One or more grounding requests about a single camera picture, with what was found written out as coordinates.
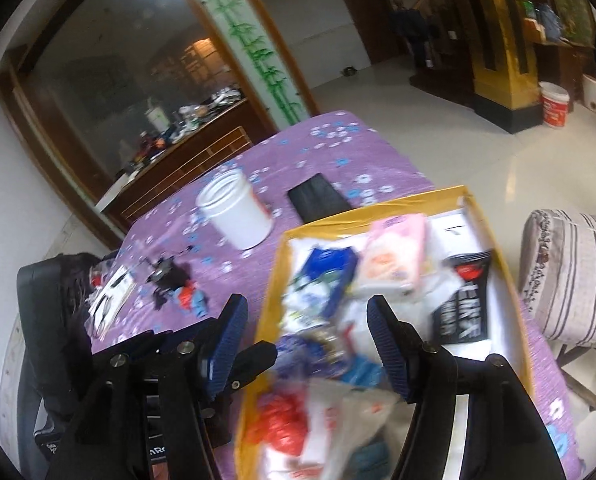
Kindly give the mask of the red plastic bag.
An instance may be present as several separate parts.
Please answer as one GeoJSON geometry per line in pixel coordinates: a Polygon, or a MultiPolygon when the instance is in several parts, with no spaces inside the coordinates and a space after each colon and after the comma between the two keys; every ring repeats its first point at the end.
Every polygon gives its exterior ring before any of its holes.
{"type": "Polygon", "coordinates": [[[276,452],[292,457],[301,455],[309,434],[304,394],[282,391],[272,393],[260,405],[258,415],[248,426],[249,444],[266,444],[276,452]]]}

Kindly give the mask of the blue floral tissue pack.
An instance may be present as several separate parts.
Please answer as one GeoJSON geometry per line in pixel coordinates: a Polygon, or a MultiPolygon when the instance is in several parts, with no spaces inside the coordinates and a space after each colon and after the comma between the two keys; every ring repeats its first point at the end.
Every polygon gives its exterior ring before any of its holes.
{"type": "Polygon", "coordinates": [[[352,247],[313,248],[283,292],[281,331],[300,334],[328,324],[353,281],[358,262],[352,247]]]}

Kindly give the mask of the red and blue sponge pack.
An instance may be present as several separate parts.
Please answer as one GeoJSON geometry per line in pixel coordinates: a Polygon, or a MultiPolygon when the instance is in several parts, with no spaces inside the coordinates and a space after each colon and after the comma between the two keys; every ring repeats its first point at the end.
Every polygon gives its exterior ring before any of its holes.
{"type": "Polygon", "coordinates": [[[350,367],[338,377],[341,382],[359,388],[377,388],[383,382],[383,367],[358,354],[350,367]]]}

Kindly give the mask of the black snack bag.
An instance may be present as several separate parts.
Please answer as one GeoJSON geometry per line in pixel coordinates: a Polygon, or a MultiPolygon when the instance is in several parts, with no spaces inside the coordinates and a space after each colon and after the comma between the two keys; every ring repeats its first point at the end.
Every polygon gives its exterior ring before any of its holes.
{"type": "Polygon", "coordinates": [[[444,259],[463,283],[432,314],[433,342],[472,344],[489,338],[487,288],[491,260],[491,250],[444,259]]]}

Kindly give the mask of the pink tissue pack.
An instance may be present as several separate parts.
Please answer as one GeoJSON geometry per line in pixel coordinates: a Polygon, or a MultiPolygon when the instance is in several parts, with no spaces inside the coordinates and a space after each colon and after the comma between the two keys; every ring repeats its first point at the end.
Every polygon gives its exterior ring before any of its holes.
{"type": "Polygon", "coordinates": [[[400,214],[371,223],[352,292],[356,296],[412,295],[426,257],[426,214],[400,214]]]}

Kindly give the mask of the blue white patterned bag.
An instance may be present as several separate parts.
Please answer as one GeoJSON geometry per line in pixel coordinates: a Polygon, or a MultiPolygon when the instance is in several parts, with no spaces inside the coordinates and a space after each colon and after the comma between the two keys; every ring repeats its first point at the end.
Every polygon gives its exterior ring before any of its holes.
{"type": "Polygon", "coordinates": [[[345,374],[353,360],[345,341],[328,326],[285,334],[275,341],[275,348],[272,372],[278,379],[334,379],[345,374]]]}

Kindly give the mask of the white bag red lettering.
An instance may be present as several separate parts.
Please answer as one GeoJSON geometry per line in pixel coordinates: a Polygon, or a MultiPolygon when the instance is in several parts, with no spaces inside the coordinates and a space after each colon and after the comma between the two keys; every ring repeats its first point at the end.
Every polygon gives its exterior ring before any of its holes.
{"type": "Polygon", "coordinates": [[[385,437],[398,394],[359,388],[337,380],[290,382],[272,393],[304,394],[309,434],[298,457],[259,445],[260,479],[385,479],[392,457],[385,437]]]}

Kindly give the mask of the small red wrapper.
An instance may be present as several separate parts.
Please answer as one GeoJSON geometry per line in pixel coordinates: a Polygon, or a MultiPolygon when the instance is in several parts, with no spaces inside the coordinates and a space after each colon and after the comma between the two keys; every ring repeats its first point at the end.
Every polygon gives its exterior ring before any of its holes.
{"type": "Polygon", "coordinates": [[[176,300],[176,304],[182,310],[191,311],[193,309],[194,295],[195,286],[184,285],[174,292],[174,300],[176,300]]]}

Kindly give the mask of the yellow cardboard box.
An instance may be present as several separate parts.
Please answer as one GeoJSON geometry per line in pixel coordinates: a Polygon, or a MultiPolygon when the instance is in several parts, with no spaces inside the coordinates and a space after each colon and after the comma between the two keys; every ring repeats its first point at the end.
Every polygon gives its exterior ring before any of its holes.
{"type": "MultiPolygon", "coordinates": [[[[492,242],[487,220],[464,185],[388,200],[286,231],[278,243],[257,339],[271,340],[280,333],[280,292],[289,278],[291,240],[343,240],[366,232],[373,220],[452,211],[466,215],[477,238],[492,242]]],[[[562,470],[531,399],[528,339],[510,271],[499,247],[492,246],[490,255],[502,283],[499,311],[505,348],[501,353],[491,353],[481,361],[455,356],[440,344],[420,338],[412,324],[398,320],[390,301],[380,295],[370,298],[363,308],[391,385],[415,408],[392,473],[396,479],[443,477],[458,396],[468,399],[461,478],[533,479],[541,470],[562,470]]]]}

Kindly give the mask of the lined notepad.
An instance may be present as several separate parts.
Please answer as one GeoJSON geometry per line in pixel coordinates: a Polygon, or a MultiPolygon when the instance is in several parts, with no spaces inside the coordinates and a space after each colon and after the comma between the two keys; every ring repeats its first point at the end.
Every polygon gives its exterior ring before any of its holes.
{"type": "Polygon", "coordinates": [[[110,261],[103,261],[90,272],[90,284],[84,326],[92,339],[104,339],[135,289],[135,279],[126,266],[114,269],[110,261]]]}

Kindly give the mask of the black cylindrical motor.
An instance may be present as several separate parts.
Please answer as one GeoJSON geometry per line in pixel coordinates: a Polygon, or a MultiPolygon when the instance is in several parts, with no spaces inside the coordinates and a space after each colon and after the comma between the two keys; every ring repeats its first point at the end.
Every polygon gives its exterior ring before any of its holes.
{"type": "Polygon", "coordinates": [[[155,304],[161,306],[167,301],[170,292],[175,292],[191,284],[191,275],[183,266],[174,261],[174,257],[161,257],[157,261],[144,261],[150,267],[147,281],[154,286],[153,297],[155,304]]]}

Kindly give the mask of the black backpack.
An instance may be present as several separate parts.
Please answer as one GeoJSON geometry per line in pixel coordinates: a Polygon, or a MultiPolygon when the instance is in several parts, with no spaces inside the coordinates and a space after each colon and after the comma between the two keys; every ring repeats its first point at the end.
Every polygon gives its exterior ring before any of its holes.
{"type": "Polygon", "coordinates": [[[89,252],[57,257],[60,269],[60,316],[69,336],[91,343],[89,298],[95,292],[92,272],[102,262],[89,252]]]}

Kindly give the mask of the black smartphone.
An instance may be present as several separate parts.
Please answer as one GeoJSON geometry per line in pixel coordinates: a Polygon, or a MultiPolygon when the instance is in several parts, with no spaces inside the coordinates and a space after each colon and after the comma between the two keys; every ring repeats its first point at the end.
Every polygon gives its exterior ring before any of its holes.
{"type": "Polygon", "coordinates": [[[315,174],[294,186],[286,196],[303,224],[352,209],[348,200],[322,174],[315,174]]]}

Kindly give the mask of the striped cushioned stool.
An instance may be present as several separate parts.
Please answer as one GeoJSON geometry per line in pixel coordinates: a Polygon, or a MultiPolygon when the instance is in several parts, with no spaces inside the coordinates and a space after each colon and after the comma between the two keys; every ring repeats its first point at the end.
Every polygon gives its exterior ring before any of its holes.
{"type": "Polygon", "coordinates": [[[596,351],[596,214],[536,209],[522,231],[519,292],[564,368],[596,351]]]}

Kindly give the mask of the wooden sideboard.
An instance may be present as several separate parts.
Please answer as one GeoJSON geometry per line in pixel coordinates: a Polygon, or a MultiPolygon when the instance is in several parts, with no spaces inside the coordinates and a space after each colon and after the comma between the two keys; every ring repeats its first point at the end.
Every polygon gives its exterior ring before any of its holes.
{"type": "Polygon", "coordinates": [[[273,128],[200,0],[40,0],[0,103],[32,162],[105,246],[273,128]]]}

